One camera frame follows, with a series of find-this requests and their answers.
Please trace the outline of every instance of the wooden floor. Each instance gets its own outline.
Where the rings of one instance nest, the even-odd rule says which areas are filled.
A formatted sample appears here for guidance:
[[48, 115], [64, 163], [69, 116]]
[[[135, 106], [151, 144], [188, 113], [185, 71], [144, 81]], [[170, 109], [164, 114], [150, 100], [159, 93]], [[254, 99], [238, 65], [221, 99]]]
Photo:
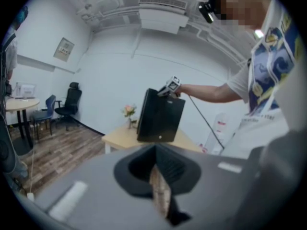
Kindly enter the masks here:
[[[66, 131], [65, 126], [53, 125], [53, 135], [49, 127], [41, 125], [39, 141], [35, 139], [35, 154], [33, 166], [32, 193], [37, 194], [56, 179], [70, 172], [84, 161], [105, 153], [105, 145], [101, 135], [83, 127], [71, 126]], [[11, 130], [12, 138], [19, 136], [18, 128]], [[20, 157], [31, 173], [32, 152]], [[23, 182], [24, 189], [30, 191], [29, 179]], [[153, 203], [157, 210], [167, 216], [170, 204], [170, 188], [156, 166], [153, 167], [150, 184], [153, 186]]]

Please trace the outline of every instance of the white t-shirt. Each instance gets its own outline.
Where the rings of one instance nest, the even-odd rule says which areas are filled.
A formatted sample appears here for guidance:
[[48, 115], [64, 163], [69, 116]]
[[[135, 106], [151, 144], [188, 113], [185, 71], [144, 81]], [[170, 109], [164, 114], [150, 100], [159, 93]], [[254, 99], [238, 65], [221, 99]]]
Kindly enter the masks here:
[[[9, 40], [11, 35], [15, 33], [15, 29], [10, 27], [3, 39], [3, 44]], [[7, 71], [13, 70], [17, 67], [17, 38], [14, 38], [8, 48], [5, 51], [5, 57], [6, 57], [6, 69]]]
[[227, 83], [249, 104], [249, 114], [242, 118], [223, 156], [247, 159], [253, 148], [264, 146], [289, 130], [274, 95], [295, 66], [303, 43], [278, 0], [271, 0], [261, 31], [264, 37], [251, 51], [250, 66]]

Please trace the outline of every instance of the man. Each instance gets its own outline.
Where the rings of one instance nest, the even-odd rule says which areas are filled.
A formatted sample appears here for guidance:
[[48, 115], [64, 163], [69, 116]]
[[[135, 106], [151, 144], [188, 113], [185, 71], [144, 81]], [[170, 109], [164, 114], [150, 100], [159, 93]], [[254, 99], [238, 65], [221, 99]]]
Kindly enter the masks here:
[[182, 85], [178, 92], [212, 103], [242, 99], [249, 114], [226, 145], [223, 156], [247, 159], [250, 151], [288, 130], [274, 95], [303, 53], [298, 31], [277, 0], [209, 0], [218, 18], [238, 21], [263, 38], [251, 51], [251, 62], [222, 86]]
[[10, 80], [12, 78], [13, 70], [17, 66], [17, 38], [15, 37], [15, 33], [27, 16], [28, 7], [25, 6], [17, 14], [3, 39], [3, 45], [9, 42], [9, 45], [5, 50], [7, 80]]
[[[12, 22], [2, 42], [2, 45], [4, 46], [3, 50], [5, 50], [5, 67], [7, 70], [7, 80], [11, 79], [13, 70], [17, 66], [17, 38], [15, 32], [18, 30], [27, 16], [28, 7], [23, 7]], [[17, 157], [14, 171], [10, 174], [4, 174], [4, 176], [7, 178], [9, 186], [12, 189], [17, 190], [19, 189], [19, 186], [14, 179], [17, 178], [18, 180], [25, 180], [28, 177], [27, 165], [24, 162], [21, 162]]]

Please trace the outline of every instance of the white wall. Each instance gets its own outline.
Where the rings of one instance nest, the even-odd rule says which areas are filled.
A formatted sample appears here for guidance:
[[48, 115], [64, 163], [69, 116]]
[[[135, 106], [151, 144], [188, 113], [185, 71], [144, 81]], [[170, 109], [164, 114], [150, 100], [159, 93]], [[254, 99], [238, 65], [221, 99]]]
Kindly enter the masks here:
[[[65, 0], [29, 0], [29, 14], [17, 31], [18, 54], [74, 72], [88, 47], [90, 28]], [[67, 62], [53, 57], [61, 39], [74, 44]]]
[[[64, 0], [29, 0], [27, 6], [28, 17], [16, 32], [18, 66], [10, 82], [12, 88], [16, 82], [36, 84], [35, 96], [40, 104], [35, 109], [41, 109], [52, 94], [65, 102], [69, 83], [88, 48], [90, 27]], [[67, 62], [53, 57], [63, 37], [75, 44]], [[16, 113], [7, 113], [7, 122], [17, 123]]]
[[[126, 104], [136, 104], [140, 115], [145, 92], [159, 89], [172, 75], [184, 83], [222, 85], [233, 62], [220, 51], [187, 34], [172, 35], [143, 30], [134, 58], [137, 28], [105, 30], [94, 37], [88, 52], [79, 63], [81, 71], [73, 80], [80, 83], [82, 97], [76, 116], [82, 123], [102, 133], [124, 124], [120, 112]], [[188, 96], [180, 127], [196, 143], [205, 143], [210, 132]], [[195, 100], [212, 124], [215, 116], [226, 112], [230, 117], [226, 140], [247, 112], [243, 101], [212, 104]]]

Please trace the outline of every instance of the wooden table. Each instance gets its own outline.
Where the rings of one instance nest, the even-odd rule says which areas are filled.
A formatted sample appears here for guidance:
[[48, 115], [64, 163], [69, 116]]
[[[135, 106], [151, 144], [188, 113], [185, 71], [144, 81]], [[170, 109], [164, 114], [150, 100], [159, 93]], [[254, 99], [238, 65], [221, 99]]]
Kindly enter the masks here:
[[[20, 131], [20, 138], [17, 138], [13, 141], [13, 145], [15, 148], [16, 153], [21, 156], [33, 148], [33, 142], [29, 131], [29, 124], [27, 120], [26, 110], [32, 107], [35, 107], [39, 104], [39, 99], [8, 99], [6, 102], [6, 111], [7, 112], [15, 112], [17, 111], [17, 120], [18, 120], [18, 127]], [[21, 122], [20, 118], [20, 111], [23, 113], [23, 122]]]
[[[117, 128], [112, 133], [103, 136], [101, 140], [106, 144], [106, 154], [111, 152], [111, 147], [122, 150], [142, 146], [144, 144], [150, 144], [148, 142], [138, 141], [136, 129], [128, 129], [127, 124]], [[167, 144], [182, 149], [202, 152], [201, 149], [181, 129], [178, 129], [175, 140], [173, 142], [167, 142]]]

